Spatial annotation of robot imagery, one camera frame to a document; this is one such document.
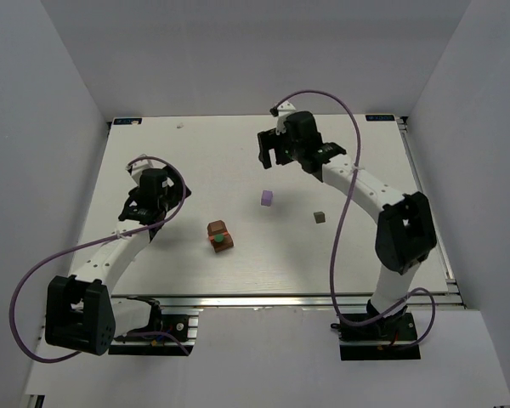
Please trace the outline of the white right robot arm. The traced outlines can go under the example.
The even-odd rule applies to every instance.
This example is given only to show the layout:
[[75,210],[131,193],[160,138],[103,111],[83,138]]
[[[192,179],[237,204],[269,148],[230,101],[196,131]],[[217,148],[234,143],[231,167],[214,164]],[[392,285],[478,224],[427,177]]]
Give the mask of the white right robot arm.
[[367,320],[372,323],[402,313],[415,273],[437,244],[428,198],[420,191],[406,194],[385,184],[339,144],[324,142],[312,113],[293,108],[270,112],[276,125],[258,133],[259,161],[266,169],[297,162],[373,219],[381,268],[366,306]]

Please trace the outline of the olive grey wood block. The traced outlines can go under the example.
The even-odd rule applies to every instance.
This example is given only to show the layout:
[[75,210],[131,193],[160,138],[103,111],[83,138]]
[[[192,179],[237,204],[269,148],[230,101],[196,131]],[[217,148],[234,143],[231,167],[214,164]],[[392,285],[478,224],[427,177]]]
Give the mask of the olive grey wood block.
[[326,221],[326,215],[323,212],[315,212],[314,213],[314,221],[317,224],[322,224]]

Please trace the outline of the red wood block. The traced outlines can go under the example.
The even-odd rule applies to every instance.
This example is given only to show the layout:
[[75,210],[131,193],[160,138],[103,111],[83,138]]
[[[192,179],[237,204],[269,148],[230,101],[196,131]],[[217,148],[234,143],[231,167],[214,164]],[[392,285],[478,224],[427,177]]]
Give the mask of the red wood block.
[[215,235],[219,235],[219,234],[224,235],[224,240],[225,240],[225,237],[229,234],[229,232],[227,230],[225,230],[225,231],[222,231],[222,232],[212,232],[212,233],[209,233],[208,234],[209,241],[214,241],[214,236]]

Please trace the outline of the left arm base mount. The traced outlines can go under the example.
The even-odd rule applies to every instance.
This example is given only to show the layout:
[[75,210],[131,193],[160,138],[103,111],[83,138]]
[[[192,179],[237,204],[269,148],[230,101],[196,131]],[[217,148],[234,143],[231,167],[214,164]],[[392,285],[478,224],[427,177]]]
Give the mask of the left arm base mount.
[[199,311],[161,305],[154,298],[116,298],[116,332],[110,355],[188,356],[195,345]]

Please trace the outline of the purple wood cube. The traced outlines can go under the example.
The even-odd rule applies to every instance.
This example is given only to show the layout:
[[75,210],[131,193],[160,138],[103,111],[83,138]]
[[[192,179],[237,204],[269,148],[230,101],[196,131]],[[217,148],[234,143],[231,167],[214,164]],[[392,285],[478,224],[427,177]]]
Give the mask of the purple wood cube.
[[260,199],[260,204],[263,207],[270,207],[272,205],[272,203],[273,203],[273,192],[271,190],[263,190],[261,199]]

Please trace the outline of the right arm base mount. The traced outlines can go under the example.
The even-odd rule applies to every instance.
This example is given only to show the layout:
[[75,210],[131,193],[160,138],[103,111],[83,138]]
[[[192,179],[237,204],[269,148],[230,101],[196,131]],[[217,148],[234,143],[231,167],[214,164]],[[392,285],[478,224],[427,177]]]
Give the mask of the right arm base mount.
[[341,361],[420,360],[417,328],[412,313],[367,326],[331,324],[339,337]]

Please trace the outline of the brown rectangular wood block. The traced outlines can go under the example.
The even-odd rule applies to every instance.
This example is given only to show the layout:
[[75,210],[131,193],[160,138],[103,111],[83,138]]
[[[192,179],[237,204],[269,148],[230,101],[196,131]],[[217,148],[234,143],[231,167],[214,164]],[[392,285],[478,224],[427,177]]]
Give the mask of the brown rectangular wood block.
[[216,253],[228,250],[234,246],[233,239],[230,235],[225,235],[221,241],[211,240],[212,248]]

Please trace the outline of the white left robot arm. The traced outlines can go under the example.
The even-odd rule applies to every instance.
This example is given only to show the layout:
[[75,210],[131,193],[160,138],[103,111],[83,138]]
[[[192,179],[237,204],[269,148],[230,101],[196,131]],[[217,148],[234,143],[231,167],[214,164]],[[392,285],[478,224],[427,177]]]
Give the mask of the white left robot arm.
[[178,215],[191,191],[171,163],[139,156],[127,165],[135,186],[128,192],[111,235],[96,240],[95,253],[67,276],[48,284],[44,338],[47,344],[75,354],[102,355],[115,340],[175,345],[190,354],[162,318],[153,298],[134,296],[115,301],[111,294],[135,258]]

